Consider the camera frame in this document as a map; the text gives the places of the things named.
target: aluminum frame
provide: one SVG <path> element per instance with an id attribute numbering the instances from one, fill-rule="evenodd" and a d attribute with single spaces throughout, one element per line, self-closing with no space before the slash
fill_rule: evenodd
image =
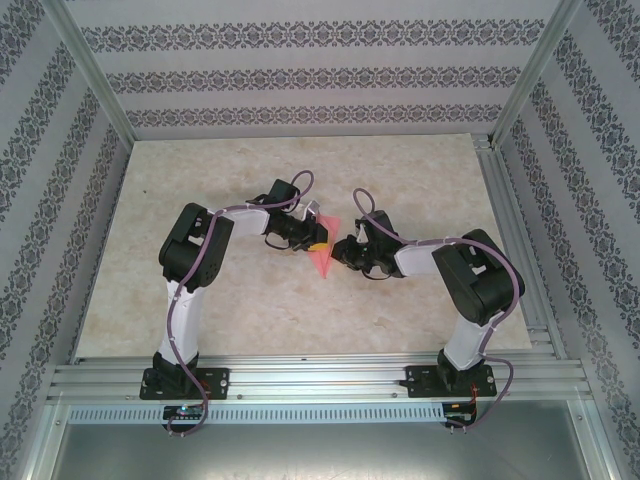
<path id="1" fill-rule="evenodd" d="M 492 352 L 515 366 L 514 382 L 505 401 L 566 401 L 590 478 L 620 478 L 607 441 L 586 373 L 580 360 L 568 359 L 534 266 L 531 245 L 517 210 L 514 194 L 501 162 L 486 136 L 474 136 L 482 173 L 507 254 L 521 269 L 528 295 L 523 311 L 532 343 L 531 350 Z M 233 406 L 361 404 L 415 405 L 399 380 L 407 365 L 434 364 L 437 352 L 385 355 L 297 355 L 202 357 L 199 366 L 231 370 L 229 396 L 212 404 Z M 150 366 L 145 358 L 75 359 L 73 365 L 56 367 L 23 479 L 51 478 L 55 461 L 74 406 L 166 405 L 138 397 L 142 372 Z M 493 364 L 496 386 L 504 387 L 508 375 L 502 364 Z M 465 401 L 431 398 L 431 402 Z M 481 398 L 480 402 L 492 399 Z"/>
<path id="2" fill-rule="evenodd" d="M 558 6 L 551 15 L 551 18 L 549 18 L 549 22 L 540 36 L 540 40 L 538 40 L 533 53 L 527 61 L 527 65 L 516 81 L 516 85 L 513 87 L 507 103 L 500 112 L 498 120 L 496 120 L 496 124 L 491 132 L 493 146 L 501 145 L 505 137 L 509 134 L 511 125 L 513 125 L 513 122 L 515 122 L 518 117 L 529 93 L 533 90 L 547 61 L 553 54 L 553 50 L 556 48 L 562 35 L 564 35 L 571 19 L 581 4 L 582 2 L 580 0 L 559 0 Z"/>
<path id="3" fill-rule="evenodd" d="M 80 28 L 75 23 L 64 0 L 43 0 L 42 7 L 53 22 L 65 46 L 73 55 L 91 90 L 100 102 L 127 152 L 131 153 L 138 139 L 127 114 L 114 93 L 106 75 L 91 52 Z"/>

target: striped wall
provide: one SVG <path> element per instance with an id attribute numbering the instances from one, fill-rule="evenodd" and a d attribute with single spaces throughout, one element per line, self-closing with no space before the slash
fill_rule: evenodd
<path id="1" fill-rule="evenodd" d="M 128 154 L 35 0 L 0 1 L 0 479 L 65 363 Z"/>
<path id="2" fill-rule="evenodd" d="M 67 2 L 143 140 L 489 133 L 556 4 Z"/>
<path id="3" fill-rule="evenodd" d="M 640 1 L 580 6 L 502 145 L 569 353 L 640 478 Z"/>

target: wire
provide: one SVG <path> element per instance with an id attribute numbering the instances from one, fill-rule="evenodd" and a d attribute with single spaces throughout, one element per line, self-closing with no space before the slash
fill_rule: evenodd
<path id="1" fill-rule="evenodd" d="M 371 211 L 369 213 L 365 211 L 364 207 L 360 203 L 360 200 L 358 200 L 358 193 L 364 193 L 366 197 L 369 199 L 369 201 L 371 202 Z M 507 259 L 503 255 L 498 253 L 495 249 L 485 245 L 484 243 L 476 242 L 475 240 L 469 240 L 467 238 L 447 237 L 447 238 L 437 238 L 437 239 L 431 239 L 431 240 L 418 241 L 418 240 L 406 240 L 402 238 L 401 236 L 397 235 L 391 230 L 388 230 L 387 228 L 380 225 L 371 217 L 370 213 L 374 212 L 376 203 L 373 199 L 373 196 L 364 188 L 356 188 L 353 191 L 353 201 L 355 202 L 356 207 L 358 207 L 358 210 L 360 210 L 360 213 L 362 213 L 364 218 L 366 218 L 373 226 L 375 226 L 378 230 L 385 233 L 386 235 L 393 238 L 394 240 L 397 240 L 398 242 L 402 243 L 403 245 L 422 246 L 422 245 L 447 245 L 447 244 L 454 244 L 454 243 L 462 243 L 465 245 L 472 246 L 474 248 L 478 248 L 488 253 L 489 255 L 494 257 L 496 260 L 498 260 L 498 262 L 500 262 L 500 264 L 504 267 L 504 269 L 509 274 L 509 278 L 511 279 L 511 284 L 513 287 L 513 300 L 511 300 L 511 304 L 504 311 L 504 313 L 491 323 L 491 325 L 489 326 L 489 329 L 487 330 L 487 333 L 484 335 L 482 339 L 482 342 L 480 342 L 480 347 L 478 348 L 478 353 L 483 359 L 490 362 L 503 363 L 507 365 L 507 367 L 509 367 L 509 377 L 507 378 L 507 382 L 505 383 L 504 388 L 498 395 L 498 398 L 496 398 L 495 402 L 493 402 L 489 410 L 480 418 L 480 420 L 478 420 L 474 424 L 470 425 L 469 427 L 466 427 L 454 420 L 448 420 L 450 423 L 453 423 L 459 427 L 465 428 L 465 431 L 471 430 L 472 428 L 477 427 L 478 425 L 482 424 L 482 422 L 492 413 L 494 408 L 502 401 L 504 396 L 507 394 L 509 387 L 511 386 L 511 383 L 513 382 L 513 375 L 514 375 L 513 364 L 509 360 L 505 360 L 503 358 L 487 356 L 485 354 L 485 349 L 487 348 L 487 344 L 489 343 L 489 340 L 491 340 L 491 337 L 493 336 L 493 332 L 495 332 L 496 327 L 500 325 L 500 323 L 502 323 L 505 318 L 511 315 L 511 312 L 515 310 L 516 306 L 518 305 L 518 301 L 520 300 L 520 295 L 519 295 L 520 284 L 518 283 L 518 277 L 516 276 L 515 270 L 513 269 L 511 264 L 509 264 Z"/>
<path id="2" fill-rule="evenodd" d="M 296 180 L 297 180 L 298 178 L 300 178 L 300 177 L 304 174 L 304 172 L 305 172 L 305 171 L 303 170 L 303 171 L 301 171 L 301 172 L 296 173 L 296 174 L 293 176 L 293 178 L 291 179 L 291 185 L 295 186 L 295 184 L 296 184 Z M 300 196 L 300 197 L 298 198 L 298 200 L 296 200 L 295 205 L 294 205 L 293 207 L 291 207 L 289 210 L 287 210 L 287 211 L 286 211 L 286 213 L 291 213 L 291 212 L 293 212 L 296 208 L 298 208 L 298 205 L 300 204 L 300 198 L 301 198 L 301 197 L 302 197 L 302 196 Z"/>
<path id="3" fill-rule="evenodd" d="M 471 395 L 472 395 L 472 400 L 471 403 L 473 404 L 473 412 L 471 413 L 471 415 L 475 415 L 476 413 L 478 413 L 478 387 L 476 387 L 475 383 L 471 384 Z"/>
<path id="4" fill-rule="evenodd" d="M 364 270 L 361 270 L 362 272 L 362 276 L 364 278 L 368 278 L 369 280 L 386 280 L 387 278 L 390 278 L 391 275 L 387 275 L 386 277 L 372 277 L 371 275 L 369 275 L 367 272 L 365 272 Z"/>
<path id="5" fill-rule="evenodd" d="M 292 183 L 295 182 L 301 175 L 305 175 L 305 174 L 309 175 L 309 184 L 304 189 L 304 191 L 294 196 L 290 200 L 287 200 L 285 202 L 280 202 L 280 203 L 274 203 L 272 205 L 267 205 L 267 206 L 269 208 L 286 207 L 287 205 L 291 205 L 292 203 L 299 201 L 302 197 L 304 197 L 307 193 L 309 193 L 309 191 L 311 190 L 311 187 L 313 186 L 313 182 L 315 180 L 313 176 L 313 172 L 311 172 L 311 170 L 302 170 L 301 172 L 298 172 L 296 176 L 293 177 Z M 187 367 L 184 360 L 180 356 L 180 351 L 176 346 L 175 338 L 173 336 L 173 330 L 171 326 L 172 319 L 173 319 L 173 312 L 176 308 L 178 300 L 180 299 L 180 295 L 182 294 L 182 289 L 184 288 L 185 284 L 191 279 L 191 277 L 193 277 L 193 275 L 196 273 L 196 271 L 198 270 L 198 267 L 200 267 L 200 264 L 202 263 L 202 259 L 204 258 L 204 255 L 207 252 L 207 248 L 209 247 L 209 243 L 211 242 L 211 237 L 213 235 L 213 228 L 215 227 L 216 220 L 218 219 L 218 217 L 220 217 L 221 215 L 224 215 L 227 212 L 232 212 L 236 210 L 264 210 L 264 209 L 265 208 L 262 205 L 252 205 L 249 203 L 245 203 L 243 205 L 233 205 L 231 207 L 223 208 L 215 212 L 213 214 L 213 217 L 211 218 L 211 223 L 209 224 L 209 228 L 207 229 L 207 233 L 202 242 L 202 245 L 200 245 L 200 249 L 198 250 L 198 256 L 193 262 L 193 265 L 191 265 L 191 268 L 189 269 L 185 277 L 178 284 L 178 288 L 176 288 L 176 292 L 173 296 L 173 299 L 171 300 L 171 304 L 169 305 L 169 311 L 167 313 L 167 336 L 169 337 L 169 345 L 171 346 L 171 350 L 173 351 L 173 354 L 175 355 L 176 360 L 178 360 L 178 364 L 180 365 L 184 373 L 193 382 L 193 384 L 197 387 L 198 391 L 200 392 L 200 395 L 202 396 L 202 402 L 203 402 L 203 408 L 204 408 L 204 412 L 202 413 L 202 417 L 200 417 L 200 421 L 196 425 L 194 425 L 192 428 L 187 430 L 186 432 L 175 432 L 174 430 L 172 430 L 171 423 L 176 417 L 171 417 L 167 422 L 167 431 L 171 436 L 179 435 L 180 437 L 186 437 L 187 435 L 194 434 L 200 429 L 200 427 L 202 427 L 204 422 L 207 420 L 207 417 L 209 416 L 209 396 L 207 395 L 207 392 L 205 391 L 204 387 L 200 384 L 196 376 L 193 373 L 191 373 L 191 371 L 189 370 L 189 367 Z"/>
<path id="6" fill-rule="evenodd" d="M 271 248 L 273 248 L 274 250 L 281 250 L 281 251 L 284 251 L 284 250 L 289 250 L 289 249 L 291 248 L 291 246 L 290 246 L 290 245 L 287 245 L 286 247 L 279 247 L 278 245 L 274 245 L 273 243 L 269 243 L 268 238 L 269 238 L 269 235 L 266 235 L 266 236 L 264 237 L 264 243 L 266 243 L 268 247 L 271 247 Z"/>

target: red object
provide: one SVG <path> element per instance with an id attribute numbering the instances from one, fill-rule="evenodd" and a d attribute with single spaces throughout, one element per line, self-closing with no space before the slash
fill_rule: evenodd
<path id="1" fill-rule="evenodd" d="M 329 233 L 329 240 L 327 242 L 327 248 L 318 250 L 316 252 L 307 252 L 311 261 L 316 266 L 322 278 L 327 278 L 329 273 L 329 267 L 331 266 L 331 250 L 336 243 L 336 236 L 338 235 L 338 229 L 340 228 L 340 218 L 330 217 L 328 215 L 318 214 L 318 223 L 327 229 Z"/>

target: gray metal panel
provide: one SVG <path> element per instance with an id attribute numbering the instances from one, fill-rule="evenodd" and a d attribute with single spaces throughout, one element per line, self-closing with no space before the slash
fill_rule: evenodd
<path id="1" fill-rule="evenodd" d="M 79 405 L 71 407 L 70 425 L 159 425 L 163 405 Z M 217 425 L 281 425 L 337 423 L 425 423 L 444 422 L 444 410 L 437 402 L 412 402 L 401 405 L 312 404 L 241 405 L 217 404 L 209 407 L 205 423 Z M 175 425 L 194 424 L 195 420 L 176 418 Z"/>
<path id="2" fill-rule="evenodd" d="M 589 478 L 564 402 L 500 406 L 474 433 L 440 425 L 69 425 L 58 480 Z"/>

